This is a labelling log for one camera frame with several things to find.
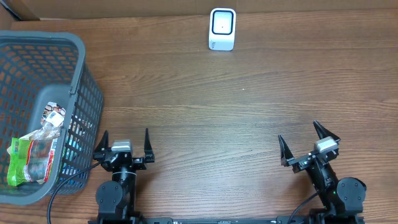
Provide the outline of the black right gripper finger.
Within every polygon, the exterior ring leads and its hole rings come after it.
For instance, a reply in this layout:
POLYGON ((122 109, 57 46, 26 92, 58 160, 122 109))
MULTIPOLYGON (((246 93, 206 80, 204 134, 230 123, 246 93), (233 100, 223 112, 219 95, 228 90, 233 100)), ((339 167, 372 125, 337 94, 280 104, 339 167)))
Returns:
POLYGON ((278 139, 279 139, 279 145, 280 145, 281 165, 284 167, 288 167, 290 165, 290 162, 292 160, 294 160, 294 156, 281 134, 278 135, 278 139))
POLYGON ((327 128, 322 126, 317 120, 313 121, 313 125, 314 125, 315 131, 317 132, 317 135, 320 139, 331 137, 337 143, 339 143, 341 141, 341 139, 337 135, 335 135, 334 133, 329 131, 327 128))

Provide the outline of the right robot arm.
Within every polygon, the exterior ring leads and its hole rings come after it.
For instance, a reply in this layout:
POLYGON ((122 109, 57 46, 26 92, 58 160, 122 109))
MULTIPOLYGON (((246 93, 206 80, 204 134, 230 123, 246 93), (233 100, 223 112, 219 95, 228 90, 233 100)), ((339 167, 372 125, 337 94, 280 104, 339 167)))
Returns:
POLYGON ((295 158, 282 135, 278 135, 280 161, 292 167, 294 173, 306 171, 315 193, 302 202, 285 223, 364 223, 363 212, 366 184, 354 177, 337 178, 330 161, 339 155, 340 137, 327 130, 317 120, 313 122, 319 140, 308 154, 295 158), (297 213, 313 198, 319 197, 323 208, 312 208, 306 216, 297 213))

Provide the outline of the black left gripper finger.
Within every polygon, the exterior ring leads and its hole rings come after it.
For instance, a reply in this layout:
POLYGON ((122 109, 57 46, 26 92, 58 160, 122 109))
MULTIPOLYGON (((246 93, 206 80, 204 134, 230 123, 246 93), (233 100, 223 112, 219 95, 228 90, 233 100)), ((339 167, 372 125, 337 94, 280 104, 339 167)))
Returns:
POLYGON ((100 142, 96 146, 93 159, 104 159, 107 150, 109 149, 109 136, 108 131, 105 131, 103 137, 101 138, 100 142))
POLYGON ((155 162, 155 155, 150 143, 149 130, 146 128, 145 139, 144 139, 144 160, 145 163, 155 162))

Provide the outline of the beige cookie snack bag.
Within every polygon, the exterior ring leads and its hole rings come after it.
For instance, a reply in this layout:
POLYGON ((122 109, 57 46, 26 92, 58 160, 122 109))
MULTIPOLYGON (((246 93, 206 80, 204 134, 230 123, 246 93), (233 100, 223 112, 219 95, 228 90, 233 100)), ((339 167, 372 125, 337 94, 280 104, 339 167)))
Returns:
POLYGON ((32 131, 25 136, 20 137, 23 140, 49 140, 56 139, 60 135, 60 129, 63 125, 66 110, 59 104, 49 101, 42 113, 40 123, 42 127, 32 131))

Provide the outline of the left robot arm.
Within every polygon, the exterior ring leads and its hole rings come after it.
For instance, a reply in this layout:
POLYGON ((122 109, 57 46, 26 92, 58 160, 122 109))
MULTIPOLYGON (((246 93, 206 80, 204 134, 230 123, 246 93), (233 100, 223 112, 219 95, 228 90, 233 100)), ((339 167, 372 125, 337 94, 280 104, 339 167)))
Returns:
POLYGON ((104 132, 93 153, 93 159, 112 173, 111 180, 103 182, 96 191, 98 215, 89 224, 132 223, 144 224, 146 219, 135 211, 137 171, 146 170, 146 164, 155 162, 149 139, 144 137, 144 156, 133 157, 130 140, 120 140, 109 145, 109 134, 104 132))

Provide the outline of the green snack bag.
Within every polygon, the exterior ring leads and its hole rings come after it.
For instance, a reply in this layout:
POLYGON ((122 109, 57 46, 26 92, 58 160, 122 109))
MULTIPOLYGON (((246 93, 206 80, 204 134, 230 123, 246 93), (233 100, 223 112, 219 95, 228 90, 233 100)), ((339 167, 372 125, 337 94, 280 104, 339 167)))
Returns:
POLYGON ((13 138, 7 183, 18 186, 26 182, 43 184, 52 170, 58 139, 29 140, 13 138))

